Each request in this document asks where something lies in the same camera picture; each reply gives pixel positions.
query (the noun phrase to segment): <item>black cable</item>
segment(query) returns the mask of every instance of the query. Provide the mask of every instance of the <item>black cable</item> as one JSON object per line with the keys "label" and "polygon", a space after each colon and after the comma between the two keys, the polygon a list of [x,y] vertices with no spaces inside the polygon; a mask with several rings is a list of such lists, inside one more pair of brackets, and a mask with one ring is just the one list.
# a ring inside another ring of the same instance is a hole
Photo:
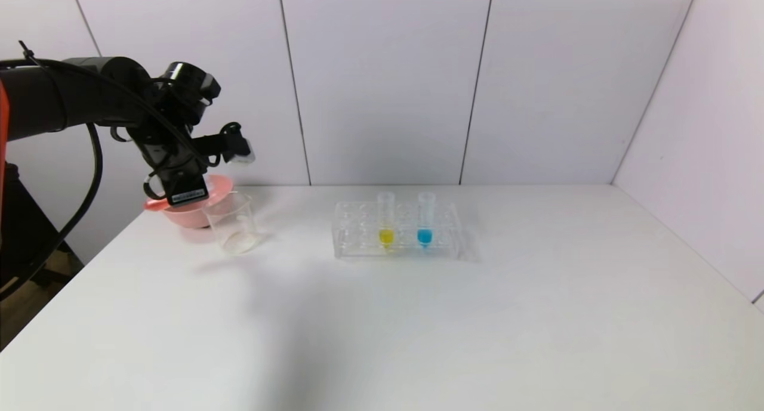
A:
{"label": "black cable", "polygon": [[[189,156],[189,158],[183,162],[185,165],[188,163],[188,161],[193,160],[193,155]],[[149,198],[155,200],[155,201],[161,201],[165,198],[164,194],[156,194],[155,191],[151,188],[151,178],[154,177],[156,174],[159,174],[159,172],[164,169],[165,166],[167,166],[167,162],[170,161],[170,154],[165,153],[164,158],[160,161],[160,163],[156,164],[156,166],[152,166],[151,172],[146,176],[146,179],[144,180],[144,194],[148,196]]]}
{"label": "black cable", "polygon": [[241,125],[238,122],[232,121],[229,123],[226,123],[225,125],[220,128],[221,134],[228,134],[230,131],[238,132],[241,131]]}
{"label": "black cable", "polygon": [[18,291],[27,281],[31,280],[49,259],[50,255],[59,248],[63,243],[64,238],[69,232],[74,229],[74,226],[79,223],[82,216],[85,215],[90,208],[90,204],[93,204],[93,199],[96,198],[98,187],[101,185],[101,176],[103,175],[103,151],[101,151],[101,141],[98,139],[98,131],[93,123],[87,124],[88,134],[90,134],[90,143],[93,145],[93,158],[95,158],[95,166],[93,168],[93,180],[90,182],[90,188],[85,195],[84,201],[79,206],[79,209],[74,213],[68,223],[61,229],[61,231],[38,253],[38,256],[30,262],[27,269],[27,273],[23,277],[17,277],[16,281],[8,286],[4,291],[0,292],[0,301],[11,296],[13,292]]}
{"label": "black cable", "polygon": [[117,132],[117,126],[112,126],[111,129],[109,129],[109,135],[112,136],[112,139],[114,139],[115,141],[119,141],[120,143],[128,143],[132,141],[132,140],[122,138],[122,136],[120,136],[119,133]]}
{"label": "black cable", "polygon": [[16,68],[17,66],[32,66],[32,65],[38,65],[42,64],[44,66],[49,66],[50,68],[55,69],[64,69],[66,71],[71,72],[77,72],[79,74],[83,74],[85,76],[91,77],[93,79],[97,79],[101,82],[103,82],[106,85],[110,85],[112,88],[116,88],[118,91],[122,91],[128,98],[130,98],[133,102],[135,102],[139,107],[144,109],[145,112],[148,112],[153,118],[156,119],[160,123],[160,125],[164,126],[164,128],[167,129],[167,131],[172,134],[175,138],[181,142],[182,145],[188,149],[191,154],[196,156],[196,158],[205,166],[214,167],[217,166],[217,164],[210,162],[210,159],[208,156],[202,155],[202,153],[199,153],[199,150],[196,149],[196,147],[193,146],[190,140],[186,138],[185,135],[183,135],[180,131],[175,128],[175,126],[172,125],[172,123],[169,122],[163,115],[161,115],[154,107],[152,107],[148,102],[146,102],[143,98],[138,96],[136,93],[131,91],[130,89],[124,87],[122,84],[117,82],[116,80],[109,79],[105,76],[102,76],[101,74],[98,74],[98,72],[90,71],[89,69],[73,65],[71,63],[65,63],[60,62],[57,60],[47,60],[47,58],[36,58],[35,60],[37,63],[31,61],[31,60],[25,60],[19,59],[19,60],[4,60],[0,61],[0,67],[6,67],[6,68]]}
{"label": "black cable", "polygon": [[40,61],[38,61],[38,58],[35,57],[35,52],[27,48],[27,45],[24,44],[24,41],[19,39],[19,44],[21,44],[21,48],[24,50],[24,58],[39,66],[50,78],[50,82],[53,83],[53,87],[56,89],[56,98],[58,98],[58,103],[61,106],[61,112],[63,112],[63,128],[57,129],[54,132],[63,131],[69,127],[69,112],[66,110],[66,102],[63,101],[63,96],[61,95],[61,89],[58,87],[58,82],[56,81],[55,77],[53,77],[53,74],[48,71],[47,67],[42,66]]}

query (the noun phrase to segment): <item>clear beaker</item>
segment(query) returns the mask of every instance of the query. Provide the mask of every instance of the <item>clear beaker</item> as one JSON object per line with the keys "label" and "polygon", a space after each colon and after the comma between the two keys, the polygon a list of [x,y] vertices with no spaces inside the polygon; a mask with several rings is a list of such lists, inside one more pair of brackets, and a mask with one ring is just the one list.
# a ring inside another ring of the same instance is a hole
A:
{"label": "clear beaker", "polygon": [[218,245],[228,254],[250,251],[260,240],[252,219],[252,199],[238,191],[203,209]]}

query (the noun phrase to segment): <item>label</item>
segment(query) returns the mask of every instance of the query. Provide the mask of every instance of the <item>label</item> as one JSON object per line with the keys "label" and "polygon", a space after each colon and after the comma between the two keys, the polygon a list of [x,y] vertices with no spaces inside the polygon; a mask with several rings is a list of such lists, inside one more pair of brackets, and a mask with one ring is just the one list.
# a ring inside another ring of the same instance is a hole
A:
{"label": "label", "polygon": [[186,199],[194,199],[194,198],[198,198],[199,196],[204,196],[204,194],[205,194],[204,189],[197,188],[196,190],[184,191],[183,193],[173,194],[172,201],[182,202],[182,201],[186,201]]}

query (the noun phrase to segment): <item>pink bowl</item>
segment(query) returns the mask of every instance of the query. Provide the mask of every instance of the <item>pink bowl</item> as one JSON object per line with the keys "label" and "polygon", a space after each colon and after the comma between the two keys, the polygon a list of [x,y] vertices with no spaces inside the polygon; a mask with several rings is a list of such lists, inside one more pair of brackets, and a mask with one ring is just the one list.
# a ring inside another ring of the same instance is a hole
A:
{"label": "pink bowl", "polygon": [[[227,194],[231,193],[234,188],[234,182],[225,175],[208,175],[208,180],[212,182],[210,189],[210,198],[204,201],[194,202],[193,204],[183,205],[181,207],[170,207],[167,205],[167,200],[164,200],[164,205],[167,207],[162,209],[165,217],[169,218],[174,224],[178,224],[183,228],[199,229],[210,226],[210,221],[207,220],[207,216],[204,215],[202,209],[210,204],[216,204],[220,202]],[[147,199],[144,204],[144,209],[157,211],[158,204],[162,201],[155,201],[153,199]]]}

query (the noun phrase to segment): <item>test tube rack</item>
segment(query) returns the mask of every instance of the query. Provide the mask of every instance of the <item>test tube rack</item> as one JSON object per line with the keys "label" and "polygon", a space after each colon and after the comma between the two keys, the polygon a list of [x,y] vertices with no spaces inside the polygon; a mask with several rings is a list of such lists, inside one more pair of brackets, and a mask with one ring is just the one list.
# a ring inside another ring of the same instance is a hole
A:
{"label": "test tube rack", "polygon": [[332,222],[335,257],[448,257],[456,259],[461,245],[461,224],[453,204],[438,202],[432,241],[417,239],[418,204],[399,202],[395,209],[395,239],[380,241],[377,202],[338,202]]}

